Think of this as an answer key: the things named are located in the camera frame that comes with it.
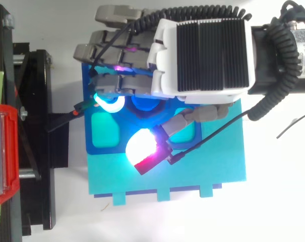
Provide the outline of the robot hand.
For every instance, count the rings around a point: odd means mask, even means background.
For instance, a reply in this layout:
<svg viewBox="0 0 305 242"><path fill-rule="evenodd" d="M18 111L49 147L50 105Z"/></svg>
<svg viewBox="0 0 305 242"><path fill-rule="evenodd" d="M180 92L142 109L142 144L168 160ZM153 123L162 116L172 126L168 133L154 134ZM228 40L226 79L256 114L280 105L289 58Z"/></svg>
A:
<svg viewBox="0 0 305 242"><path fill-rule="evenodd" d="M74 59L89 65L93 100L118 112L130 97L177 99L186 108L168 121L135 132L128 161L146 174L170 164L169 138L191 123L224 118L256 82L250 14L232 6L204 5L138 10L103 5L95 20L111 31L95 31L78 44Z"/></svg>

